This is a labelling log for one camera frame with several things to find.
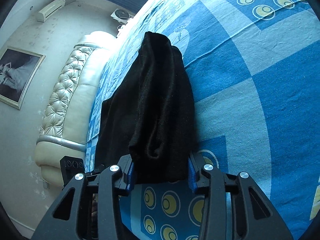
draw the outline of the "black velvet cloth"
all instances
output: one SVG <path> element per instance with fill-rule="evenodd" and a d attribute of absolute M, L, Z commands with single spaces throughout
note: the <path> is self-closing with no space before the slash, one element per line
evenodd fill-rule
<path fill-rule="evenodd" d="M 146 32 L 121 85 L 102 103 L 95 167 L 130 154 L 137 183 L 186 179 L 194 122 L 181 52 L 166 36 Z"/>

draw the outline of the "patterned bedsheet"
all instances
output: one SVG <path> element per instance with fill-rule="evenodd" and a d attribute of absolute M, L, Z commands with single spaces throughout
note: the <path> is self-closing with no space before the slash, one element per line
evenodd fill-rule
<path fill-rule="evenodd" d="M 299 238 L 320 208 L 320 23 L 307 1 L 149 0 L 134 20 L 101 77 L 86 170 L 102 101 L 121 84 L 144 33 L 162 33 L 182 52 L 206 162 L 247 171 Z M 186 181 L 136 185 L 120 198 L 122 219 L 141 240 L 196 240 L 203 199 Z"/>

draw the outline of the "metal screw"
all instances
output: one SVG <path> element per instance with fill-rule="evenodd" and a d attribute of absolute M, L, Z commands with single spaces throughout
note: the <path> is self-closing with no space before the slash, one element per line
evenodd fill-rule
<path fill-rule="evenodd" d="M 112 165 L 111 167 L 110 167 L 110 170 L 111 171 L 113 171 L 113 172 L 115 172 L 115 171 L 117 171 L 117 170 L 119 170 L 119 166 L 118 165 Z"/>
<path fill-rule="evenodd" d="M 243 172 L 240 172 L 240 177 L 247 179 L 249 177 L 249 174 L 243 171 Z"/>
<path fill-rule="evenodd" d="M 213 166 L 212 166 L 211 164 L 206 164 L 206 165 L 204 166 L 204 169 L 205 169 L 206 171 L 212 171 L 212 170 L 213 170 Z"/>
<path fill-rule="evenodd" d="M 83 179 L 83 174 L 82 173 L 78 173 L 76 176 L 75 176 L 75 178 L 76 178 L 76 180 L 81 180 L 81 179 Z"/>

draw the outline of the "wall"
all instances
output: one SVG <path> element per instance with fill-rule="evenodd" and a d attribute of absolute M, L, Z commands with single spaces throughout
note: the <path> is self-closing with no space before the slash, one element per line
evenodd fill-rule
<path fill-rule="evenodd" d="M 124 9 L 123 7 L 116 5 L 116 4 L 114 4 L 110 1 L 107 1 L 107 0 L 77 0 L 77 1 L 101 8 L 107 12 L 108 16 L 110 16 L 116 9 L 123 9 L 131 15 L 135 15 L 134 13 L 130 12 L 129 10 Z"/>
<path fill-rule="evenodd" d="M 46 55 L 21 109 L 0 102 L 0 201 L 18 230 L 28 238 L 61 192 L 52 186 L 44 189 L 40 168 L 33 160 L 44 110 L 77 41 L 93 31 L 116 36 L 119 23 L 110 17 L 112 10 L 113 7 L 102 9 L 77 1 L 45 23 L 37 22 L 31 15 L 0 49 L 0 54 L 12 46 Z"/>
<path fill-rule="evenodd" d="M 18 0 L 0 29 L 0 48 L 11 34 L 35 11 L 41 10 L 53 0 Z"/>

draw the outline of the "black and white photo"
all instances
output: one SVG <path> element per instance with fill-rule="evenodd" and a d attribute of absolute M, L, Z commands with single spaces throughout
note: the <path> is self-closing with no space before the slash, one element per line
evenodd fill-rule
<path fill-rule="evenodd" d="M 44 55 L 8 47 L 0 59 L 0 100 L 20 109 Z"/>

